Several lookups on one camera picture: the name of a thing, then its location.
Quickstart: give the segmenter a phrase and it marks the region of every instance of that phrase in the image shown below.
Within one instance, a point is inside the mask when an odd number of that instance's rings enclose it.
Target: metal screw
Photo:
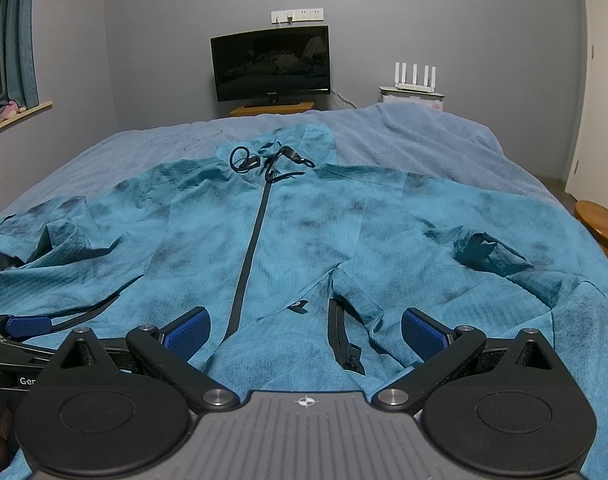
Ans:
[[[399,406],[408,400],[408,393],[397,388],[387,388],[378,393],[378,400],[387,406]]]
[[[235,400],[235,395],[223,388],[214,388],[202,396],[202,400],[211,406],[224,406]]]

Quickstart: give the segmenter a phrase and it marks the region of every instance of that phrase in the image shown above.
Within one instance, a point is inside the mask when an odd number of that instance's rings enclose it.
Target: wooden window sill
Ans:
[[[53,101],[46,101],[37,105],[36,107],[30,108],[30,110],[22,112],[21,114],[14,115],[13,117],[0,123],[0,130],[2,128],[7,127],[9,124],[14,123],[15,121],[20,121],[23,118],[33,115],[34,113],[39,112],[40,110],[44,110],[44,108],[50,108],[51,106],[53,106]]]

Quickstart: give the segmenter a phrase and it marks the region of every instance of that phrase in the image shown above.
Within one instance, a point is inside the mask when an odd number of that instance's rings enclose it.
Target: white circular logo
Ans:
[[[315,399],[313,399],[312,397],[307,396],[307,397],[302,397],[301,399],[298,399],[295,402],[297,402],[300,406],[304,406],[305,408],[310,408],[317,401]]]

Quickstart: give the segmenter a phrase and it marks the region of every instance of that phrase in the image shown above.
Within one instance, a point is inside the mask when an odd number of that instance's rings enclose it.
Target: curtain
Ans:
[[[0,0],[0,106],[15,101],[33,108],[37,97],[33,65],[33,0]]]

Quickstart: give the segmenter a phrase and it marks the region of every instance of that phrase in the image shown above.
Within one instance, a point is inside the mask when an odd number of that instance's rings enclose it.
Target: black television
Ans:
[[[283,27],[210,40],[218,101],[329,94],[328,27]]]

